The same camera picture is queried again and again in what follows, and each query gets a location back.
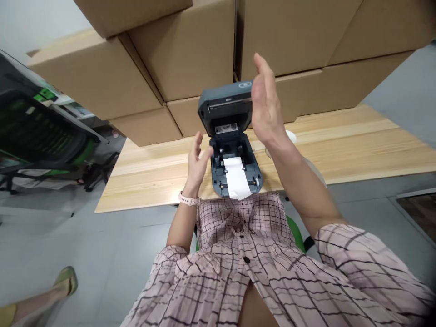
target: white smartwatch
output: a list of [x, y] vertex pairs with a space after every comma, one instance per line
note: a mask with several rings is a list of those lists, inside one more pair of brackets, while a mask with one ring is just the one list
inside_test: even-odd
[[201, 198], [195, 198], [195, 199], [186, 198], [182, 195], [182, 192], [183, 191], [180, 191], [180, 193], [178, 194], [178, 199], [180, 200], [181, 203], [187, 204], [188, 206], [200, 204]]

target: gray floor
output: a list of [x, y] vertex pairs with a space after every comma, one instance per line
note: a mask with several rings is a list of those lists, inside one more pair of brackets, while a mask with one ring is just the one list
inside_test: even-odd
[[[367, 102], [403, 128], [436, 146], [436, 51], [417, 51]], [[120, 149], [123, 139], [101, 145], [97, 158]], [[430, 284], [436, 246], [395, 202], [395, 195], [436, 187], [434, 174], [387, 178], [329, 187], [345, 218], [379, 236], [414, 272]], [[73, 265], [77, 293], [55, 308], [51, 326], [118, 326], [143, 288], [156, 253], [165, 246], [175, 208], [165, 206], [94, 214], [104, 189], [92, 193], [23, 190], [0, 192], [0, 205], [74, 211], [72, 218], [3, 216], [0, 227], [0, 306], [46, 290], [59, 270]], [[287, 215], [307, 230], [288, 202]], [[310, 255], [316, 257], [312, 249]]]

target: printer lid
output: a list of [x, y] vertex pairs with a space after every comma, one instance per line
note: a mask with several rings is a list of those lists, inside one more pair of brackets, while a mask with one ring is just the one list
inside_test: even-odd
[[198, 102], [198, 115], [210, 137], [236, 137], [251, 123], [253, 80], [204, 90]]

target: black mesh chair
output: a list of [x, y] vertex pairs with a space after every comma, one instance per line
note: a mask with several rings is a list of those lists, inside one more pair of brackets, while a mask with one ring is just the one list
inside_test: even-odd
[[[77, 171], [93, 153], [100, 140], [47, 108], [32, 97], [17, 90], [0, 94], [0, 156], [13, 158], [19, 164], [0, 168], [0, 186], [11, 194], [12, 179], [24, 177], [34, 180], [62, 179], [61, 175]], [[109, 165], [118, 152], [103, 164], [92, 163], [84, 186], [91, 192], [100, 179], [108, 181]], [[19, 173], [22, 169], [50, 170], [43, 176]]]

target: stacked cardboard boxes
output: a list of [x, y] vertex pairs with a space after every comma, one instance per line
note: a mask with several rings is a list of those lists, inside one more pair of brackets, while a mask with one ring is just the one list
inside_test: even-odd
[[285, 122], [351, 108], [436, 35], [432, 0], [75, 0], [95, 31], [30, 66], [137, 145], [205, 133], [204, 89], [276, 74]]
[[320, 68], [306, 102], [282, 105], [285, 122], [352, 108], [431, 41], [435, 13], [431, 0], [239, 0], [236, 73], [256, 75], [255, 52], [276, 76]]

